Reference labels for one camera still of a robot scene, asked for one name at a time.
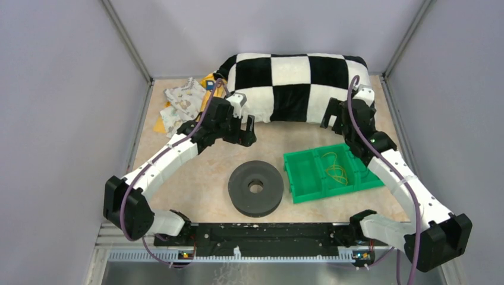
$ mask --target white wall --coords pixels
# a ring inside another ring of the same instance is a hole
[[[111,0],[154,77],[206,75],[239,52],[362,56],[383,72],[421,0]]]
[[[147,84],[98,0],[0,1],[0,284],[81,284]]]
[[[421,178],[473,229],[469,284],[502,284],[504,2],[437,1],[390,78]]]

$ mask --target black rubber disc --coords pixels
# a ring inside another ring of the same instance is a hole
[[[251,186],[262,191],[253,193]],[[235,208],[245,216],[259,218],[269,215],[282,201],[284,180],[271,164],[254,160],[238,166],[228,183],[229,196]]]

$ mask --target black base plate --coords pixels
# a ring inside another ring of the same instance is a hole
[[[185,227],[183,235],[156,238],[155,246],[193,246],[197,255],[233,256],[240,247],[243,257],[336,256],[339,246],[368,245],[350,239],[348,225],[333,223],[200,223]]]

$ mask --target black and white checkered pillow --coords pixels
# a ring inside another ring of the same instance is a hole
[[[347,99],[348,85],[355,75],[360,76],[360,84],[370,86],[367,65],[361,57],[326,53],[240,53],[214,73],[216,79],[227,80],[231,93],[247,96],[244,120],[254,115],[256,122],[314,124],[322,121],[331,97]],[[364,100],[373,104],[374,94]]]

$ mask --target green plastic tray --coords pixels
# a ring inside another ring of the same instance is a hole
[[[294,204],[383,186],[383,182],[356,158],[346,144],[335,144],[283,155]],[[345,169],[347,183],[331,177]]]

